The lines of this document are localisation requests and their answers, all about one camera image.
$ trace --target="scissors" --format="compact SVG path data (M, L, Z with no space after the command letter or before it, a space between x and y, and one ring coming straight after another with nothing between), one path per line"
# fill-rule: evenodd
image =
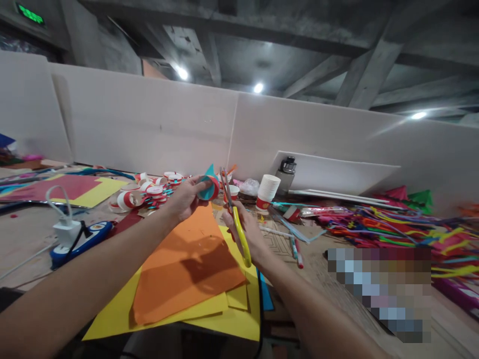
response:
M221 178L221 184L223 185L223 191L225 191L225 197L227 199L227 205L228 205L228 212L231 214L233 217L233 220L235 222L235 227L238 232L239 236L239 241L241 243L241 247L243 247L243 261L244 265L246 268L251 267L251 254L249 253L249 247L248 247L248 242L246 241L246 236L244 235L243 227L241 227L241 222L240 222L240 215L238 214L238 207L233 206L233 201L231 200L231 192L230 192L230 186L226 185L225 178L223 174L226 173L226 169L222 169L220 167L220 178Z

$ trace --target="concrete ceiling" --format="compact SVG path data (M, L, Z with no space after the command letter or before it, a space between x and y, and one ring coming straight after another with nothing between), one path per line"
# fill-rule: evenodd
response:
M80 0L167 77L458 121L479 112L476 0Z

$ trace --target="white plug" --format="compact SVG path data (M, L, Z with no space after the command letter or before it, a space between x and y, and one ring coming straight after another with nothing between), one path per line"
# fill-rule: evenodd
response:
M58 237L58 242L65 247L71 247L81 230L81 223L71 220L65 224L62 220L53 226Z

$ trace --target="hand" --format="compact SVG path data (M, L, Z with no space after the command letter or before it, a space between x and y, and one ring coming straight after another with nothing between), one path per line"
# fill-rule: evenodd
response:
M251 254L251 261L255 266L263 260L269 254L272 254L265 240L263 239L263 234L259 229L258 222L256 218L253 218L251 214L248 213L243 204L239 201L233 201L233 205L238 207L239 220L241 226L243 227L246 240L248 242L249 253ZM238 245L239 251L243 254L243 248L240 243L240 236L236 230L235 222L233 217L229 212L225 211L222 214L223 221L226 226L230 229L229 232L235 238L236 244Z
M208 201L200 200L196 195L213 183L210 180L197 183L199 178L200 176L194 176L184 181L164 205L165 211L176 224L188 219L198 206L208 206Z

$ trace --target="yellow scissors handle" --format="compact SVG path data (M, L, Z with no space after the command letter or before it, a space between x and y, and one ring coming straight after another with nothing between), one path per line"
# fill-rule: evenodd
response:
M233 207L233 219L235 220L236 230L238 231L239 241L243 247L243 261L246 268L251 267L251 254L249 253L248 242L244 235L243 227L241 227L240 216L238 215L238 208Z

